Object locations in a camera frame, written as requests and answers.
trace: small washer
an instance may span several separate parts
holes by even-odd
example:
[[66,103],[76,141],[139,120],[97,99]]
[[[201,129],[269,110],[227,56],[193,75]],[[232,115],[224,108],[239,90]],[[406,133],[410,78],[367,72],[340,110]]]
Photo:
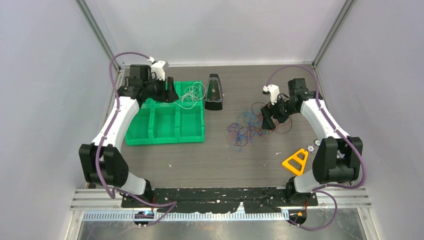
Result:
[[313,145],[306,146],[306,150],[310,153],[313,153],[315,151],[315,147]]

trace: black tape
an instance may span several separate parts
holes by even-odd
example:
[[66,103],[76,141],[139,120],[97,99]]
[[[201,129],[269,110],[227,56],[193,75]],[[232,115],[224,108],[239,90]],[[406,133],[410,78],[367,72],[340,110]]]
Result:
[[[302,194],[287,199],[285,189],[276,187],[222,187],[222,188],[156,188],[154,203],[165,204],[177,201],[172,213],[224,214],[235,212],[240,203],[244,211],[252,213],[278,213],[279,207],[303,206],[308,198],[308,206],[317,206],[315,194]],[[145,207],[131,197],[122,200],[123,208]],[[158,209],[163,213],[166,208]]]

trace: white cable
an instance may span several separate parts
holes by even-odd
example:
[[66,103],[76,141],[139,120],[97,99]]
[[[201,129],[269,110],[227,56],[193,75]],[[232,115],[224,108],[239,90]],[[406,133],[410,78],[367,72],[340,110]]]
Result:
[[[203,96],[200,96],[199,93],[203,91],[203,88],[204,88],[204,94]],[[207,92],[207,89],[206,89],[206,86],[203,84],[203,82],[195,82],[193,83],[193,85],[186,87],[184,89],[185,94],[183,96],[180,96],[181,103],[183,103],[185,99],[188,99],[195,102],[193,106],[187,108],[187,107],[181,106],[180,104],[176,102],[174,102],[174,104],[178,105],[182,109],[187,109],[187,110],[192,109],[196,106],[196,103],[198,101],[201,101],[204,97],[206,97],[206,92]]]

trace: wooden tabletop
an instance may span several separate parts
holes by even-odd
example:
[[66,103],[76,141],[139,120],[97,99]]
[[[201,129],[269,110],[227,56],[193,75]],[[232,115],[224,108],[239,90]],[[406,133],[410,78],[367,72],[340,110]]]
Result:
[[[172,67],[166,71],[174,81],[199,81],[207,85],[209,74],[219,74],[223,110],[204,112],[205,141],[202,143],[127,146],[121,153],[129,170],[151,182],[154,188],[189,187],[284,187],[292,173],[281,166],[283,160],[317,138],[308,121],[292,115],[286,134],[254,136],[244,147],[232,147],[227,127],[255,102],[269,102],[262,88],[278,65]],[[288,94],[287,82],[305,78],[309,90],[316,89],[313,77],[301,68],[289,67],[277,73],[272,84]],[[290,125],[280,128],[288,130]],[[305,172],[312,167],[309,155]]]

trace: tangled wire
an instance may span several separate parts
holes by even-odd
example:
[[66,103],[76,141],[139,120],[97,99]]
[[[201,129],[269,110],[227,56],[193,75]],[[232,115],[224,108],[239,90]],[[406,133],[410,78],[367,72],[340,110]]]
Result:
[[[242,147],[247,144],[253,144],[254,136],[271,135],[274,132],[278,134],[288,133],[293,126],[292,118],[289,117],[285,123],[279,123],[278,120],[272,119],[276,128],[274,130],[264,130],[261,128],[264,120],[260,109],[266,104],[263,102],[255,102],[250,106],[250,110],[246,110],[240,114],[236,122],[231,123],[226,129],[228,131],[228,145],[234,150],[241,152]],[[284,132],[278,129],[290,124],[288,130]]]

